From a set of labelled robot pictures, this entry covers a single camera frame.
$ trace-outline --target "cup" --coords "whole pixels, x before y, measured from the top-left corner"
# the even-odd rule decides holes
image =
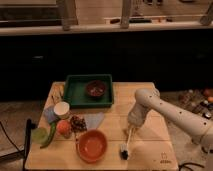
[[[67,119],[70,115],[70,105],[67,102],[59,102],[54,106],[54,113],[60,119]]]

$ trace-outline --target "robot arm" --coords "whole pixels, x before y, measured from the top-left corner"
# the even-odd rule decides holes
[[[159,92],[153,89],[138,89],[135,92],[136,103],[128,115],[128,122],[140,127],[143,125],[147,113],[154,109],[162,116],[172,121],[192,139],[209,150],[208,163],[213,161],[213,122],[172,105],[159,97]]]

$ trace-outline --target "green pepper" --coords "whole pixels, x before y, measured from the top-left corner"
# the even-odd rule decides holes
[[[55,135],[55,131],[56,131],[56,122],[52,122],[50,124],[50,133],[48,135],[47,140],[41,145],[40,148],[45,148],[47,147],[53,140],[53,137]]]

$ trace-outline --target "brown bowl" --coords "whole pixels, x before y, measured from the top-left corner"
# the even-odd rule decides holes
[[[107,149],[107,139],[98,130],[89,130],[80,136],[77,151],[81,159],[94,163],[102,159]]]
[[[86,85],[86,93],[91,97],[101,97],[106,91],[106,85],[100,80],[93,80]]]

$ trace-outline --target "green tray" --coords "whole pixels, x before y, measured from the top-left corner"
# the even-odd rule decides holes
[[[101,80],[106,84],[106,92],[101,98],[89,97],[85,92],[85,86],[93,80]],[[111,107],[114,103],[112,77],[108,74],[68,75],[63,100],[68,102],[71,108]]]

